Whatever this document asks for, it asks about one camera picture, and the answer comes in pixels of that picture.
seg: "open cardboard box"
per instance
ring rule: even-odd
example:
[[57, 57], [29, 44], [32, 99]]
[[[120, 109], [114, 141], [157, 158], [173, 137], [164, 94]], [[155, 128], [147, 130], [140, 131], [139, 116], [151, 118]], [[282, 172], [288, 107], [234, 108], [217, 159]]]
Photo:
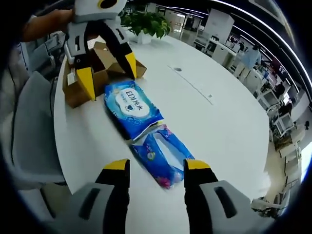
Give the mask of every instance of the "open cardboard box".
[[[93, 68], [93, 86], [96, 97], [104, 93], [105, 85], [120, 80], [120, 77], [126, 78], [125, 72], [109, 52], [105, 43], [96, 42], [89, 54]], [[142, 63], [136, 60], [136, 78], [142, 78], [146, 69]], [[66, 62], [63, 75], [63, 92], [67, 104], [75, 108], [90, 99], [77, 81], [68, 85], [67, 75], [70, 73], [70, 70], [71, 65]]]

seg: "blue wet wipes package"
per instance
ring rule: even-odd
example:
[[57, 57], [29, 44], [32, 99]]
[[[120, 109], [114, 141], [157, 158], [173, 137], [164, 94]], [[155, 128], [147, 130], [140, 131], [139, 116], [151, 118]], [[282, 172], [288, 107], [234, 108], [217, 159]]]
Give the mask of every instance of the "blue wet wipes package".
[[136, 140], [151, 125], [163, 120], [159, 109], [132, 80], [105, 86], [104, 100], [132, 140]]
[[183, 160], [194, 159], [165, 124], [143, 136], [130, 148], [158, 184], [166, 189], [184, 179]]

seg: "potted plant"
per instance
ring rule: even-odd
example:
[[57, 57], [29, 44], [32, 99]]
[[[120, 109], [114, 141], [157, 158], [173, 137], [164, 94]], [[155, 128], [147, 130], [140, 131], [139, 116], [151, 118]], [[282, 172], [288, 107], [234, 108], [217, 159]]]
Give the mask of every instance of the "potted plant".
[[162, 38], [170, 33], [169, 23], [158, 13], [135, 11], [128, 14], [125, 12], [120, 18], [121, 25], [129, 27], [129, 31], [137, 36], [137, 42], [140, 44], [150, 43], [155, 34], [157, 38]]

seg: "green plant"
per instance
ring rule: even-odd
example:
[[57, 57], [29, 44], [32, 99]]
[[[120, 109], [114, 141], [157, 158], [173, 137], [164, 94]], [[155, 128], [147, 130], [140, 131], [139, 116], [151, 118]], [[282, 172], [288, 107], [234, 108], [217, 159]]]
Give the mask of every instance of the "green plant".
[[165, 17], [158, 13], [135, 11], [128, 14], [125, 12], [120, 18], [121, 25], [130, 27], [129, 31], [137, 36], [141, 31], [151, 36], [156, 34], [158, 38], [162, 38], [170, 33], [169, 23]]

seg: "white round table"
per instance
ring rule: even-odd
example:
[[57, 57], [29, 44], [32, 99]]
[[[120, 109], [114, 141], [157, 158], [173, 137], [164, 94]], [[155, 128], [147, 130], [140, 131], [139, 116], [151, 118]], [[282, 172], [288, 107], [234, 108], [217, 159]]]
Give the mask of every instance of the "white round table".
[[[219, 180], [228, 181], [250, 199], [263, 195], [259, 185], [268, 151], [269, 120], [252, 94], [210, 57], [172, 37], [130, 46], [147, 67], [144, 79], [137, 83], [193, 156], [210, 164]], [[183, 182], [170, 190], [155, 182], [107, 116], [103, 95], [75, 109], [66, 105], [63, 67], [54, 126], [59, 161], [70, 191], [94, 182], [106, 164], [129, 158], [126, 233], [188, 234]]]

